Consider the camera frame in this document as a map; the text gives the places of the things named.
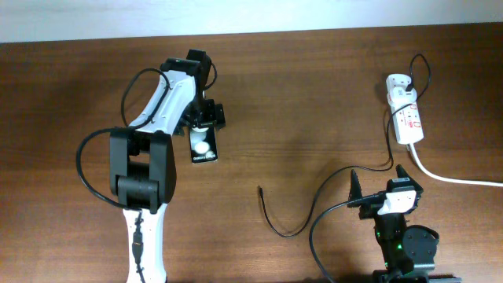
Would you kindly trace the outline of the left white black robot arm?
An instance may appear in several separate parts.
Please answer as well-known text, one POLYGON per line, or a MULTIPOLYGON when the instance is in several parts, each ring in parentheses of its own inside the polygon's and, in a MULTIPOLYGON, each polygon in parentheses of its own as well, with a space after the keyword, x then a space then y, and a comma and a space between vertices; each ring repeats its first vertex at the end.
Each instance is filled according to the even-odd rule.
POLYGON ((177 181, 174 136, 189 136, 193 164, 215 162, 216 132, 226 125, 222 105, 206 96, 217 77, 206 52, 168 58, 155 72, 159 83, 148 104, 109 139, 110 187, 127 224, 127 283, 167 281, 163 223, 177 181))

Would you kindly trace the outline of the white USB charger adapter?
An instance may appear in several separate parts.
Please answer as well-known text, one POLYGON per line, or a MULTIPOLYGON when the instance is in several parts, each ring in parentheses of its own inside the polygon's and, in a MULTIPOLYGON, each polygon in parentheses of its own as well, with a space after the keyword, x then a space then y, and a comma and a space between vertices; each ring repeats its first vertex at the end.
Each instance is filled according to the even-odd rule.
POLYGON ((390 89, 387 94, 389 105, 394 107, 413 103, 416 99, 417 92, 414 88, 410 91, 407 91, 405 88, 397 86, 390 89))

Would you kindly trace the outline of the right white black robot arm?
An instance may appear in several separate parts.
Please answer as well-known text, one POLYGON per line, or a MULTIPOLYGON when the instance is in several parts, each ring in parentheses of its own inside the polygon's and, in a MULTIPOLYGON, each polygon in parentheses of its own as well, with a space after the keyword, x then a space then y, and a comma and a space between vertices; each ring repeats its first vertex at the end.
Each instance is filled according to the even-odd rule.
POLYGON ((453 275, 431 276, 439 234, 426 226, 406 222, 424 192, 403 168, 396 167, 397 177, 387 182, 385 190, 363 196, 357 173, 351 172, 348 200, 358 208, 361 220, 372 219, 374 235, 384 257, 385 268, 373 272, 374 282, 461 282, 453 275))

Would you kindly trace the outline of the white power strip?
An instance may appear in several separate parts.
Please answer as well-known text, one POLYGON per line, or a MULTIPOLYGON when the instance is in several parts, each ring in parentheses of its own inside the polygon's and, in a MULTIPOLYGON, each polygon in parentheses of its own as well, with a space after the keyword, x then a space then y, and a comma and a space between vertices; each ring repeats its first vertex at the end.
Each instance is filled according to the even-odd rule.
MULTIPOLYGON (((393 87, 401 86, 407 90, 411 78, 403 74, 391 74, 386 79, 387 93, 393 87)), ((400 145, 409 145, 424 138, 420 114, 416 101, 398 107, 390 106, 393 114, 395 136, 400 145)))

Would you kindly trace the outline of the black Samsung Galaxy flip phone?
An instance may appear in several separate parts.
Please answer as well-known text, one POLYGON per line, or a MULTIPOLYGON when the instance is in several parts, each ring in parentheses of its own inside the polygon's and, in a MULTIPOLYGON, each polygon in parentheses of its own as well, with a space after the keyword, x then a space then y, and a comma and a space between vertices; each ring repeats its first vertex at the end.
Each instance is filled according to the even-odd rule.
POLYGON ((193 164, 203 164, 218 160, 214 127, 190 128, 189 142, 193 164))

